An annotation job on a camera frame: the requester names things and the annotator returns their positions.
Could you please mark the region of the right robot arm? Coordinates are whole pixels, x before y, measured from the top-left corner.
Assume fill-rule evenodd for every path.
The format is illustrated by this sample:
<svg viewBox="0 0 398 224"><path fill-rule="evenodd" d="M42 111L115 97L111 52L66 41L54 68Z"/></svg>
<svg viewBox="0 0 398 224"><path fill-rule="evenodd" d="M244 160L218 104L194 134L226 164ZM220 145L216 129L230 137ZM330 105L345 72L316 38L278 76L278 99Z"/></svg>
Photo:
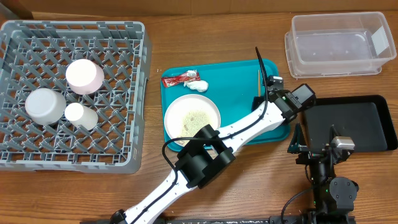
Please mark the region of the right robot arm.
<svg viewBox="0 0 398 224"><path fill-rule="evenodd" d="M354 201L359 186L356 182L335 174L334 166L346 161L354 153L350 137L340 136L334 126L330 127L329 142L323 148L312 151L307 146L300 124L296 124L287 152L297 154L296 163L305 166L305 175L310 188L303 190L286 202L280 214L282 223L354 223L348 214L354 210ZM287 206L296 198L311 192L313 208L299 216L284 217Z"/></svg>

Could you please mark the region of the large white plate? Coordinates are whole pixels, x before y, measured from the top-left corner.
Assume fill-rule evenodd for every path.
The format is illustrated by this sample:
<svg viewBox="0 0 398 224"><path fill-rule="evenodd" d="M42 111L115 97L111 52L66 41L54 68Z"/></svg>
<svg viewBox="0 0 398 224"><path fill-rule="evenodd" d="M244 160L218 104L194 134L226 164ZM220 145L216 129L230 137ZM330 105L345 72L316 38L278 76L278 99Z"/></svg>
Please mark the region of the large white plate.
<svg viewBox="0 0 398 224"><path fill-rule="evenodd" d="M217 106L203 95L180 96L165 110L164 128L170 139L194 137L208 124L213 129L218 129L221 126L221 115Z"/></svg>

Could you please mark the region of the white cup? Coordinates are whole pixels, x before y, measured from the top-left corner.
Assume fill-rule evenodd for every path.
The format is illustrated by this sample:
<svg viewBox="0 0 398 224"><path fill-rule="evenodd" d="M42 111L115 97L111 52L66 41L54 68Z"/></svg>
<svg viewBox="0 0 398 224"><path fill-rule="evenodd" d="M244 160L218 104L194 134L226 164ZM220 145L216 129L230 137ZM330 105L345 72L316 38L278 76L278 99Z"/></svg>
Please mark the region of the white cup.
<svg viewBox="0 0 398 224"><path fill-rule="evenodd" d="M65 108L65 117L72 125L83 126L87 130L98 124L98 115L93 109L80 103L71 103Z"/></svg>

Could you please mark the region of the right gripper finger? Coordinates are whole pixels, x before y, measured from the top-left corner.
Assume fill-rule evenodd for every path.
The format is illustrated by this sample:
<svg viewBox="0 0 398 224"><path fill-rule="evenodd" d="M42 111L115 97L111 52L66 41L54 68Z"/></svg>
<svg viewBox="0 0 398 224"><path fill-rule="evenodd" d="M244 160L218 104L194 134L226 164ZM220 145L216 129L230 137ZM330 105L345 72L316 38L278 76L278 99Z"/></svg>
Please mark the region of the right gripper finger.
<svg viewBox="0 0 398 224"><path fill-rule="evenodd" d="M330 126L330 134L329 134L329 145L330 146L336 146L338 141L340 140L340 134L339 132L336 130L335 125L332 124Z"/></svg>
<svg viewBox="0 0 398 224"><path fill-rule="evenodd" d="M308 146L303 135L302 127L300 123L295 125L294 134L289 144L288 153L300 154L308 152Z"/></svg>

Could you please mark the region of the grey bowl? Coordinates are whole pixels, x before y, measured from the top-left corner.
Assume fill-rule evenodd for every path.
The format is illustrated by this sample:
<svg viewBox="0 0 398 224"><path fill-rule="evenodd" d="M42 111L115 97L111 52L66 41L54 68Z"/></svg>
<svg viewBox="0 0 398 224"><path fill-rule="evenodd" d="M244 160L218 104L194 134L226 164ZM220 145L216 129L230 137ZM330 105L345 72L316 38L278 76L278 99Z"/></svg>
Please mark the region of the grey bowl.
<svg viewBox="0 0 398 224"><path fill-rule="evenodd" d="M25 101L27 114L39 125L56 123L63 116L66 107L65 97L48 88L32 91Z"/></svg>

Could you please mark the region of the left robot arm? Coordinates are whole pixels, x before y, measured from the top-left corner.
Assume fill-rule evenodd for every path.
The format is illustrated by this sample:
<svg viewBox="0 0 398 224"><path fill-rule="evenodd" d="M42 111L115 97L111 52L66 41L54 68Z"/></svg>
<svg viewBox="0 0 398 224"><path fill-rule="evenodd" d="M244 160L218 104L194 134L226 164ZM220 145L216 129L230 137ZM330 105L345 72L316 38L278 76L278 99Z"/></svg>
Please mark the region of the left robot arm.
<svg viewBox="0 0 398 224"><path fill-rule="evenodd" d="M235 153L258 135L291 122L297 114L313 105L315 92L301 84L295 90L281 90L274 81L264 81L261 104L237 122L213 129L206 125L177 154L167 178L143 201L118 210L111 223L154 223L155 219L184 194L202 189L216 179L234 160Z"/></svg>

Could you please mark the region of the small pink-white bowl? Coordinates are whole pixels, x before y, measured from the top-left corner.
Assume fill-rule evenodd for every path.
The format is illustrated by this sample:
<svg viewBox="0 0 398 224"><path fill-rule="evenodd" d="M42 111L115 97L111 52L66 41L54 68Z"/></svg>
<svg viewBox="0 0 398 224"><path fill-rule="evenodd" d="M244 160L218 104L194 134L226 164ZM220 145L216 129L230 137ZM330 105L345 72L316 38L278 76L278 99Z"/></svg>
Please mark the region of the small pink-white bowl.
<svg viewBox="0 0 398 224"><path fill-rule="evenodd" d="M89 95L102 86L104 72L102 68L87 59L72 62L66 70L69 87L79 95Z"/></svg>

